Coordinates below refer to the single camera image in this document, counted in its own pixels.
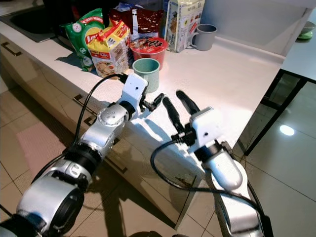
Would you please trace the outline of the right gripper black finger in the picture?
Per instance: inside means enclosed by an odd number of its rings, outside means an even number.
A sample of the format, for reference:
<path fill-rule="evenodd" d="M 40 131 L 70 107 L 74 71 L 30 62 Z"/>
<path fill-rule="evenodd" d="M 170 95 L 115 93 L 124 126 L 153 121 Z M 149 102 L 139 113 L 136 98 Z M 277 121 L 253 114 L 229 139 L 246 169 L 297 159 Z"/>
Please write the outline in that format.
<path fill-rule="evenodd" d="M 176 131 L 178 133 L 185 132 L 183 124 L 181 124 L 181 121 L 180 121 L 180 114 L 173 106 L 171 99 L 169 99 L 168 97 L 165 96 L 164 99 L 162 100 L 162 103 L 165 106 L 165 109 L 167 110 L 168 117 L 169 117 L 172 125 L 176 129 Z"/>
<path fill-rule="evenodd" d="M 183 106 L 185 107 L 185 109 L 190 115 L 194 115 L 200 112 L 200 109 L 197 106 L 197 104 L 192 99 L 190 99 L 190 97 L 188 97 L 187 94 L 185 94 L 185 92 L 183 92 L 182 90 L 176 91 L 176 97 L 180 99 Z"/>

